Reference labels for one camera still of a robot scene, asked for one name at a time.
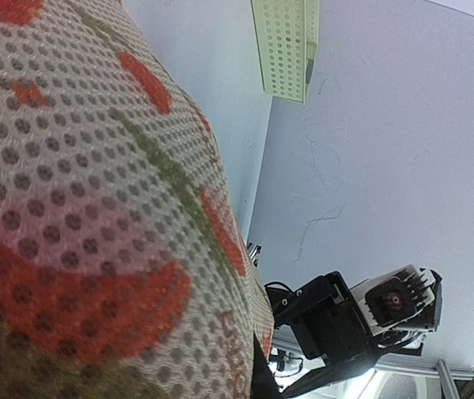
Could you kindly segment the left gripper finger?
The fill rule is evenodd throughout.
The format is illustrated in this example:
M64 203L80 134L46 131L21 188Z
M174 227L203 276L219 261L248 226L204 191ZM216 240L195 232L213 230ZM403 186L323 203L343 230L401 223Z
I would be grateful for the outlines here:
M250 398L281 399L278 385L269 369L267 359L256 335L254 335L254 364L250 385Z

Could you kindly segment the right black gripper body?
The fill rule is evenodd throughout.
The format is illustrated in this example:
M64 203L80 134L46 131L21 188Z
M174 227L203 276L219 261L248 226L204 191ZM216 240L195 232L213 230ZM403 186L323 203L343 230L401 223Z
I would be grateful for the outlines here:
M308 360L320 358L324 363L286 387L284 398L359 377L380 357L416 339L406 332L373 336L338 272L318 276L295 291L283 283L269 283L265 288L274 326L290 327L303 355Z

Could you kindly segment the floral mesh laundry bag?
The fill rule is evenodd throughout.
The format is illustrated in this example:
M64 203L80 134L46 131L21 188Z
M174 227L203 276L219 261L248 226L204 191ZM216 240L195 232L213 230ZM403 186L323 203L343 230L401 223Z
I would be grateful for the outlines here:
M0 1L0 398L250 398L274 317L215 135L119 1Z

